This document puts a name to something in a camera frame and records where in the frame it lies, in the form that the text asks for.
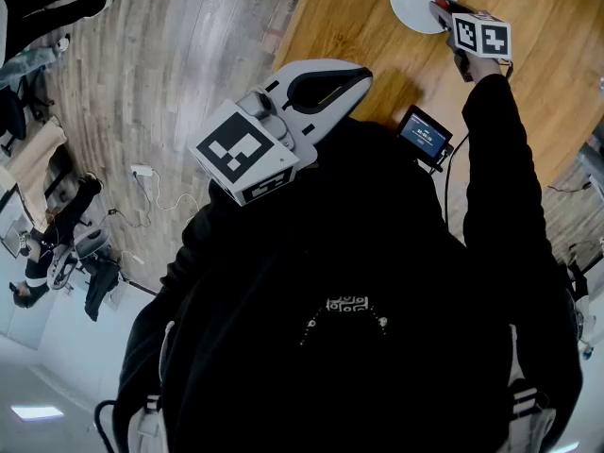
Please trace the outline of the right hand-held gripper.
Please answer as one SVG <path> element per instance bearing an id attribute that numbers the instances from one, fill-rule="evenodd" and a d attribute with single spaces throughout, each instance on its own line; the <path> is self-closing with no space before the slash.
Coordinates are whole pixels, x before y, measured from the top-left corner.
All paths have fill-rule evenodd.
<path id="1" fill-rule="evenodd" d="M 450 32 L 447 44 L 465 82 L 472 82 L 468 57 L 492 59 L 507 66 L 505 77 L 512 76 L 511 25 L 498 20 L 488 12 L 474 9 L 456 0 L 433 0 L 429 11 L 443 30 Z"/>

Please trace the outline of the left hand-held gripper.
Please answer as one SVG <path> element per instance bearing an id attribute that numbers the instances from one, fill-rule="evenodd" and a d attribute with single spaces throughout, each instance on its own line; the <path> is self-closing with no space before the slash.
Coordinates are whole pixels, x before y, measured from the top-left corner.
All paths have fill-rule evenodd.
<path id="1" fill-rule="evenodd" d="M 372 83 L 372 72 L 350 61 L 292 61 L 239 100 L 225 100 L 189 148 L 206 174 L 245 206 L 314 164 L 316 145 Z"/>

